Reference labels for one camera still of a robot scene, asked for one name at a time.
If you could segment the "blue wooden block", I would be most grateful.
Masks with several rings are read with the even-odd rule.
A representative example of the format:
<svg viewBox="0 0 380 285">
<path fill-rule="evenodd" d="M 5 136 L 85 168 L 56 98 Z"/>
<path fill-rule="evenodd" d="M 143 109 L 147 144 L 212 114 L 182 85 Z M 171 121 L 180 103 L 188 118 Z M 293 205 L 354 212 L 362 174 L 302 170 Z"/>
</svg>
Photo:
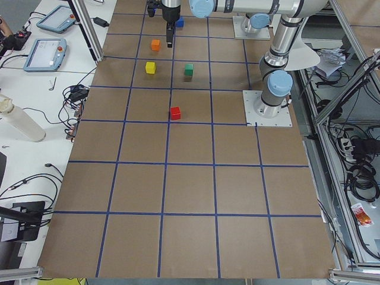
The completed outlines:
<svg viewBox="0 0 380 285">
<path fill-rule="evenodd" d="M 177 28 L 183 28 L 184 24 L 185 24 L 184 18 L 182 16 L 180 16 L 180 18 L 176 22 L 176 27 Z"/>
</svg>

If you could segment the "black power adapter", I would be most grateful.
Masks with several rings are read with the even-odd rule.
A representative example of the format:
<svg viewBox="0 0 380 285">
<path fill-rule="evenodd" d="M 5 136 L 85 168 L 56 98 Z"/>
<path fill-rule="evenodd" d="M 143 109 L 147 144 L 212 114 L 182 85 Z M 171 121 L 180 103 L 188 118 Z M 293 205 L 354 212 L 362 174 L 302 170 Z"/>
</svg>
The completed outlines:
<svg viewBox="0 0 380 285">
<path fill-rule="evenodd" d="M 94 17 L 93 22 L 100 27 L 109 27 L 109 22 L 99 17 Z"/>
</svg>

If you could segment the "allen key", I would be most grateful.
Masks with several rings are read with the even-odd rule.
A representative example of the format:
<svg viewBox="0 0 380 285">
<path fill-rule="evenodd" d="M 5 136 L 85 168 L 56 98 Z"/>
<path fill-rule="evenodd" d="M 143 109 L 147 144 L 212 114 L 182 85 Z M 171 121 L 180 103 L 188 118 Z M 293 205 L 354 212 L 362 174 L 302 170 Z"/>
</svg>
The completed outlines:
<svg viewBox="0 0 380 285">
<path fill-rule="evenodd" d="M 49 88 L 48 88 L 49 91 L 53 91 L 55 89 L 56 80 L 57 80 L 57 77 L 51 78 L 49 80 Z"/>
</svg>

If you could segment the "white cardboard tube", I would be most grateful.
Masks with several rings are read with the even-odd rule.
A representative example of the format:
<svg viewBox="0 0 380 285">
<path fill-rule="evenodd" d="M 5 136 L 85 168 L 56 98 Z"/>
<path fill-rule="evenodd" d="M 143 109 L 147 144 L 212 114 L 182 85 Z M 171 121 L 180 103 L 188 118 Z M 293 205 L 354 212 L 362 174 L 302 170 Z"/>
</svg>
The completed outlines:
<svg viewBox="0 0 380 285">
<path fill-rule="evenodd" d="M 12 99 L 1 94 L 1 115 L 14 128 L 33 142 L 45 139 L 45 130 L 36 123 L 22 108 L 16 106 Z"/>
</svg>

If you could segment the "red snack packet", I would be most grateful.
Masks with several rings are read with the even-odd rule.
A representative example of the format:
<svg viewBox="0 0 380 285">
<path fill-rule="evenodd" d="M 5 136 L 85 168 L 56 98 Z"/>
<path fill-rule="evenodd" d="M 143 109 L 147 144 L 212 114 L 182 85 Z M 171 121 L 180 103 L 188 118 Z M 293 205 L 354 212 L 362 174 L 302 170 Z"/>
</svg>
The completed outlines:
<svg viewBox="0 0 380 285">
<path fill-rule="evenodd" d="M 373 224 L 371 218 L 367 215 L 361 203 L 352 205 L 351 210 L 361 226 L 369 227 Z"/>
</svg>

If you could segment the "orange wooden block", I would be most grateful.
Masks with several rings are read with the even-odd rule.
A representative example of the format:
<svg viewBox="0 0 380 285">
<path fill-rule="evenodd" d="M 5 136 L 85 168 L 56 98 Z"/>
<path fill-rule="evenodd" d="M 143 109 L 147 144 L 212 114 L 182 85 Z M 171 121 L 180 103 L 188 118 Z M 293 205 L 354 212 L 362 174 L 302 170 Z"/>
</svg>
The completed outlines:
<svg viewBox="0 0 380 285">
<path fill-rule="evenodd" d="M 151 41 L 151 50 L 152 51 L 159 52 L 160 49 L 161 49 L 161 46 L 162 46 L 161 40 L 159 40 L 159 39 L 153 39 Z"/>
</svg>

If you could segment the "green wooden block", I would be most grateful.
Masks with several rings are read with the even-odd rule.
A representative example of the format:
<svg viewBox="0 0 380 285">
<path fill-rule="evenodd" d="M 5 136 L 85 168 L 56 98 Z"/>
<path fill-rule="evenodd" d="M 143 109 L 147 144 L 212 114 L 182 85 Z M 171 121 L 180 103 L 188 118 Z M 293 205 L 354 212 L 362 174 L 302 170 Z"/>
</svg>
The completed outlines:
<svg viewBox="0 0 380 285">
<path fill-rule="evenodd" d="M 187 77 L 192 77 L 194 74 L 194 65 L 193 64 L 185 64 L 184 75 Z"/>
</svg>

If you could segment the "aluminium frame post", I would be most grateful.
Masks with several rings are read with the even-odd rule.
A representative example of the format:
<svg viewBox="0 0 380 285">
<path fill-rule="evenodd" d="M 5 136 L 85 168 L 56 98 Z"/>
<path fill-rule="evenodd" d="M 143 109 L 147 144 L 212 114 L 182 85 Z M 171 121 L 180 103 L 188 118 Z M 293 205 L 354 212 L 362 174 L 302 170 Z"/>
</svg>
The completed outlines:
<svg viewBox="0 0 380 285">
<path fill-rule="evenodd" d="M 104 57 L 102 47 L 88 14 L 83 0 L 68 0 L 69 7 L 79 25 L 90 55 L 95 62 L 101 62 Z"/>
</svg>

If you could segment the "yellow wooden block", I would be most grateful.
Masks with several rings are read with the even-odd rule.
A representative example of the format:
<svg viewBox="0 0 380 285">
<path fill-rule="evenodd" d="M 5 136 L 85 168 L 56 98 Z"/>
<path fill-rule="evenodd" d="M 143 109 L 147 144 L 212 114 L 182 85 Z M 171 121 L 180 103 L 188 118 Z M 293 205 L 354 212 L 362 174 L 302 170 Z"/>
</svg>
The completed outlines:
<svg viewBox="0 0 380 285">
<path fill-rule="evenodd" d="M 156 73 L 156 63 L 155 62 L 146 62 L 145 71 L 147 74 L 155 74 Z"/>
</svg>

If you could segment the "far teach pendant tablet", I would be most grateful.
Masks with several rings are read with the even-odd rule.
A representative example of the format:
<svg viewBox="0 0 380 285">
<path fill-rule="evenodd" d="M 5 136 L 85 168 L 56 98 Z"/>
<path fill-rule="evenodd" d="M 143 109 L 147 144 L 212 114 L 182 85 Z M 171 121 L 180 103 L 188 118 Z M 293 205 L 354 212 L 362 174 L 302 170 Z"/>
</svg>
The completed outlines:
<svg viewBox="0 0 380 285">
<path fill-rule="evenodd" d="M 40 29 L 63 33 L 76 22 L 69 6 L 59 5 L 49 14 L 44 16 L 36 26 Z"/>
</svg>

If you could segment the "white power strip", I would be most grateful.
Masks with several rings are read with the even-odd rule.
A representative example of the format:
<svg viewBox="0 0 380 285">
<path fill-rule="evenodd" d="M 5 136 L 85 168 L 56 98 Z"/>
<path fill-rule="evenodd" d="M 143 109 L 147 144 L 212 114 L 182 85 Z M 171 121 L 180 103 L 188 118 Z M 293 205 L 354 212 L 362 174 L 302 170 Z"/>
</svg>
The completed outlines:
<svg viewBox="0 0 380 285">
<path fill-rule="evenodd" d="M 339 138 L 338 146 L 339 146 L 340 153 L 343 155 L 345 161 L 349 163 L 356 162 L 352 154 L 354 148 L 349 138 L 344 138 L 344 137 Z"/>
</svg>

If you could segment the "red wooden block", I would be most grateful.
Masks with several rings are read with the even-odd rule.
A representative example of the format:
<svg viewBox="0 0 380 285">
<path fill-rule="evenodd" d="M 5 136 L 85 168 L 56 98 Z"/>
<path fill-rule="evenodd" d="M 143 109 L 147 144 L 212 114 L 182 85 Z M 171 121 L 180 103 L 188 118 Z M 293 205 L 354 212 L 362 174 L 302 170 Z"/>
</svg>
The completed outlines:
<svg viewBox="0 0 380 285">
<path fill-rule="evenodd" d="M 170 108 L 170 120 L 176 121 L 181 119 L 181 109 L 179 106 Z"/>
</svg>

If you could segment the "near teach pendant tablet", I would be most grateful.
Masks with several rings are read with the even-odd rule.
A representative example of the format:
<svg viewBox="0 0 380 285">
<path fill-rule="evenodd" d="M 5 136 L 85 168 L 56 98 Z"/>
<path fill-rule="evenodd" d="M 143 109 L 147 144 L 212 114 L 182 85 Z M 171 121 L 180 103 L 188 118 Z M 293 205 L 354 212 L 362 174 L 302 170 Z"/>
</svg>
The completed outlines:
<svg viewBox="0 0 380 285">
<path fill-rule="evenodd" d="M 57 71 L 61 66 L 67 41 L 63 38 L 36 39 L 23 66 L 26 72 Z"/>
</svg>

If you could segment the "stack of white papers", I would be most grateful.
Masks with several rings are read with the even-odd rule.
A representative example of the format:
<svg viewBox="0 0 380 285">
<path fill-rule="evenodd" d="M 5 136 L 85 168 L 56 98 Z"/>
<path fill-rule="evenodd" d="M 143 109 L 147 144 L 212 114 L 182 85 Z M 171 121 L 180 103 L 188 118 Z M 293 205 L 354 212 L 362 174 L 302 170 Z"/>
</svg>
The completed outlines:
<svg viewBox="0 0 380 285">
<path fill-rule="evenodd" d="M 315 67 L 317 74 L 328 78 L 346 63 L 346 56 L 340 47 L 334 49 L 318 49 L 319 64 Z"/>
</svg>

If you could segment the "brown paper table mat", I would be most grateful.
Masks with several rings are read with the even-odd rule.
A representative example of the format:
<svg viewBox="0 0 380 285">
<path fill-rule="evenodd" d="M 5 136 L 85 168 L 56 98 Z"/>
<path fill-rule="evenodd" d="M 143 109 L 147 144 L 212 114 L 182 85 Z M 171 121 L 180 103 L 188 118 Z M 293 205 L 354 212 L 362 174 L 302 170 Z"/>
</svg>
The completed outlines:
<svg viewBox="0 0 380 285">
<path fill-rule="evenodd" d="M 243 91 L 263 88 L 270 41 L 235 39 L 231 15 L 198 19 L 183 1 L 173 47 L 154 52 L 165 23 L 145 5 L 115 5 L 44 277 L 326 277 L 331 244 L 297 125 L 245 121 Z"/>
</svg>

